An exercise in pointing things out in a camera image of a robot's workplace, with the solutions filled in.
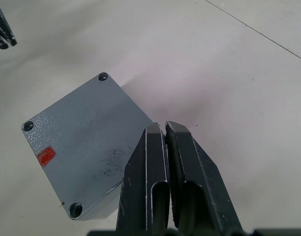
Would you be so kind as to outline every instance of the textured gray surface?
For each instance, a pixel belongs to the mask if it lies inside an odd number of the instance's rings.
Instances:
[[[79,219],[112,213],[116,207],[106,206],[116,194],[110,193],[150,118],[110,76],[96,76],[30,120],[34,127],[23,133],[34,154],[49,147],[56,153],[42,168],[66,212],[79,202]]]

